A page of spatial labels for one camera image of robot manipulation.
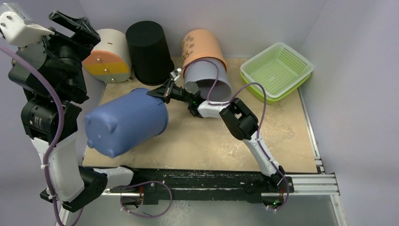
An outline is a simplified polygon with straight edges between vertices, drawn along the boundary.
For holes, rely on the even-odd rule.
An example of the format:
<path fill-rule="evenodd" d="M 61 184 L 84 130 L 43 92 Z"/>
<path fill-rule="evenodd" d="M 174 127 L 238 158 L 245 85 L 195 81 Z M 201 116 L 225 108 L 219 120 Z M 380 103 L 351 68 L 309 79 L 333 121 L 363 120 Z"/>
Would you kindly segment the black ribbed bucket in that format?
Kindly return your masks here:
<path fill-rule="evenodd" d="M 148 86 L 163 84 L 175 67 L 162 26 L 154 21 L 136 22 L 125 36 L 135 77 Z"/>

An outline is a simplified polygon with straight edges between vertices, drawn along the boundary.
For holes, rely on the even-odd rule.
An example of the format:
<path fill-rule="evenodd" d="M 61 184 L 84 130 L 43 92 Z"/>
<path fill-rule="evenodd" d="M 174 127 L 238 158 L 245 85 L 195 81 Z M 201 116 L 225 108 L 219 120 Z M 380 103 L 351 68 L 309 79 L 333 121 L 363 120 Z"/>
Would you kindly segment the grey bucket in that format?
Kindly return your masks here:
<path fill-rule="evenodd" d="M 184 82 L 195 82 L 204 99 L 226 102 L 232 97 L 233 89 L 222 61 L 206 57 L 185 69 Z"/>

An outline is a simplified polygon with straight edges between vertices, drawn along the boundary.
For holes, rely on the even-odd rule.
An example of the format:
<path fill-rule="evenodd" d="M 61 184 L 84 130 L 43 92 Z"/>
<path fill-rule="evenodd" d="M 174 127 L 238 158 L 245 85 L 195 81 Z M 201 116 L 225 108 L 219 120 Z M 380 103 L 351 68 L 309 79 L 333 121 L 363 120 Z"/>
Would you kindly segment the orange cartoon bucket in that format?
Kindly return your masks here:
<path fill-rule="evenodd" d="M 201 58 L 220 60 L 225 70 L 227 63 L 223 57 L 221 46 L 213 32 L 206 29 L 196 29 L 187 33 L 182 40 L 183 67 Z"/>

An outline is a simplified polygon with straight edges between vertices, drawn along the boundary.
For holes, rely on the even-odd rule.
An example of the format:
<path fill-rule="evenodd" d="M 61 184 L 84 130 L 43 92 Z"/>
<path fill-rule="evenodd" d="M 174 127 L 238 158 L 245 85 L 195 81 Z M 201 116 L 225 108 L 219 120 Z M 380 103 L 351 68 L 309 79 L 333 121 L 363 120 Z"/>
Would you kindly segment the large blue bucket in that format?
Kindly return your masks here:
<path fill-rule="evenodd" d="M 115 158 L 161 134 L 168 125 L 168 111 L 147 88 L 129 93 L 98 106 L 84 117 L 89 148 Z"/>

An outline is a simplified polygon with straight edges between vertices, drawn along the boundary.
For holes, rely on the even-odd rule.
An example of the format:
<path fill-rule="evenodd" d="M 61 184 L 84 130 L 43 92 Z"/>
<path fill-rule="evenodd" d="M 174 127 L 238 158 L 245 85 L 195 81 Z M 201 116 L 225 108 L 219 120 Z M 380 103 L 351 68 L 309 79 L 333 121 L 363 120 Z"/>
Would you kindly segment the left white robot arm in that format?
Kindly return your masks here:
<path fill-rule="evenodd" d="M 77 162 L 76 136 L 79 104 L 88 99 L 82 61 L 100 42 L 86 17 L 72 18 L 59 11 L 49 19 L 71 30 L 68 37 L 45 28 L 10 5 L 0 15 L 0 32 L 13 52 L 8 78 L 21 86 L 27 103 L 21 111 L 26 135 L 37 150 L 47 188 L 42 199 L 76 212 L 108 188 L 122 186 L 128 192 L 140 188 L 140 179 L 126 167 L 96 169 Z"/>

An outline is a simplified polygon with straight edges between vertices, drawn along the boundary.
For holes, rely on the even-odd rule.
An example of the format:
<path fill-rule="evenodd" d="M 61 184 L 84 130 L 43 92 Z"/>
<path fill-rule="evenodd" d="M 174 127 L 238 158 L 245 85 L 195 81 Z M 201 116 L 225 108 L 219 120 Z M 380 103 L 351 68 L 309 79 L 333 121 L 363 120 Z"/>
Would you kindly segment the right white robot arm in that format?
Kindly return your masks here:
<path fill-rule="evenodd" d="M 220 118 L 231 135 L 242 141 L 250 150 L 264 179 L 265 188 L 271 192 L 282 186 L 289 192 L 290 186 L 286 174 L 268 150 L 261 134 L 263 122 L 239 98 L 229 102 L 208 102 L 201 97 L 195 82 L 188 82 L 183 87 L 168 79 L 162 86 L 150 90 L 147 95 L 161 99 L 168 104 L 171 99 L 188 103 L 190 114 L 198 118 Z"/>

